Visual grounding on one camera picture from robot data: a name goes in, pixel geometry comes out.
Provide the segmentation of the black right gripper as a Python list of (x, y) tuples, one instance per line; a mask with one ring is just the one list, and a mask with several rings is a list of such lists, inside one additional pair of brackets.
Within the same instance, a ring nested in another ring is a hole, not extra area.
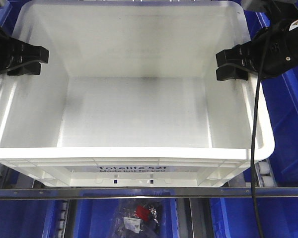
[(247, 81), (248, 72), (235, 66), (242, 65), (258, 74), (263, 64), (262, 79), (277, 77), (298, 66), (298, 19), (274, 25), (265, 48), (268, 33), (269, 28), (263, 28), (251, 41), (216, 53), (217, 81)]

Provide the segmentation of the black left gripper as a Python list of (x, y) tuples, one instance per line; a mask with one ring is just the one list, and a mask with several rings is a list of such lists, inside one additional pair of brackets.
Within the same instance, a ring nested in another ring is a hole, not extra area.
[[(16, 69), (11, 69), (13, 55), (17, 48), (21, 49), (22, 63), (30, 63)], [(22, 43), (20, 40), (7, 35), (0, 26), (0, 74), (7, 73), (8, 76), (39, 75), (41, 63), (48, 63), (49, 50), (42, 46), (34, 46)]]

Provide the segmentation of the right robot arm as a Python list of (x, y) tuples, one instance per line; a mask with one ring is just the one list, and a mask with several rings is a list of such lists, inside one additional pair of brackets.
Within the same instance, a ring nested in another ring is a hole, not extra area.
[(218, 81), (248, 80), (249, 73), (274, 78), (298, 66), (298, 8), (294, 0), (243, 0), (242, 8), (262, 12), (268, 27), (243, 44), (216, 54)]

